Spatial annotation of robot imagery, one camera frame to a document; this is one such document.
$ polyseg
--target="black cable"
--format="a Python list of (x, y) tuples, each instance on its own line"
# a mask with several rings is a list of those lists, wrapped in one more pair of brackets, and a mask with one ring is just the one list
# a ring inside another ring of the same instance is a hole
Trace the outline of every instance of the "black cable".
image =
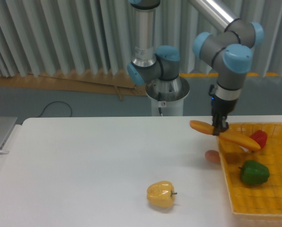
[(45, 106), (45, 108), (43, 109), (43, 111), (41, 112), (41, 114), (39, 114), (36, 118), (41, 117), (41, 116), (43, 115), (43, 113), (45, 112), (45, 110), (47, 109), (47, 107), (50, 106), (51, 104), (54, 104), (54, 103), (63, 103), (63, 104), (66, 104), (66, 105), (70, 108), (70, 115), (69, 115), (69, 117), (72, 116), (72, 114), (73, 114), (73, 109), (71, 108), (71, 106), (70, 106), (68, 103), (63, 102), (63, 101), (53, 101), (53, 102), (50, 102), (49, 104), (47, 104), (47, 105)]
[[(161, 102), (161, 92), (158, 93), (158, 102)], [(158, 107), (158, 110), (159, 110), (159, 114), (161, 117), (163, 117), (163, 114), (162, 114), (162, 108), (161, 107)]]

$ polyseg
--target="red bell pepper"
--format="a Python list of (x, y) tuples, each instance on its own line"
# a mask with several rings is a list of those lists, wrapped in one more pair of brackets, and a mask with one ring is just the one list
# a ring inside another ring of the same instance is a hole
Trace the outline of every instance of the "red bell pepper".
[(262, 130), (258, 130), (254, 134), (252, 134), (250, 138), (256, 141), (260, 145), (261, 149), (263, 149), (266, 145), (267, 133)]

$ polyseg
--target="pepper stem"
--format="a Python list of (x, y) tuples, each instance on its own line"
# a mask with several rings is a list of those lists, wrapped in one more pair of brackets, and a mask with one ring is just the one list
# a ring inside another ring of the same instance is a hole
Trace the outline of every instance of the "pepper stem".
[(173, 192), (173, 191), (170, 191), (170, 197), (172, 197), (173, 195), (177, 195), (178, 193), (177, 192)]

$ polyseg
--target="green bell pepper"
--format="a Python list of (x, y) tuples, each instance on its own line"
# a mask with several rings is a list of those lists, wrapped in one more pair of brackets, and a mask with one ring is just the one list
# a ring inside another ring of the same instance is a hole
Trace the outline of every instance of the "green bell pepper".
[(249, 185), (265, 183), (270, 175), (266, 166), (254, 160), (245, 161), (239, 168), (241, 169), (241, 180)]

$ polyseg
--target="blue joint cap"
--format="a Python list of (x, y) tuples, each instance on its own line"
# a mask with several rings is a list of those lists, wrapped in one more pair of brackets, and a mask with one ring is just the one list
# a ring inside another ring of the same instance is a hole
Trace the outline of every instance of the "blue joint cap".
[(180, 61), (180, 52), (173, 46), (160, 46), (156, 55), (167, 61)]
[(211, 34), (208, 32), (202, 32), (200, 33), (196, 39), (194, 40), (194, 45), (193, 45), (193, 52), (195, 55), (200, 58), (201, 50), (203, 47), (203, 44), (205, 40), (210, 36)]
[(227, 68), (235, 73), (250, 71), (253, 53), (247, 46), (241, 44), (229, 45), (223, 54), (223, 61)]
[(254, 46), (257, 46), (257, 45), (261, 44), (261, 42), (263, 42), (263, 40), (264, 40), (264, 29), (257, 22), (251, 22), (251, 24), (254, 26), (255, 35), (256, 35)]
[(128, 74), (130, 75), (132, 81), (136, 84), (136, 85), (142, 85), (145, 84), (143, 78), (141, 77), (140, 73), (136, 70), (136, 68), (131, 64), (127, 64), (127, 71)]
[(130, 4), (138, 4), (141, 0), (128, 0)]

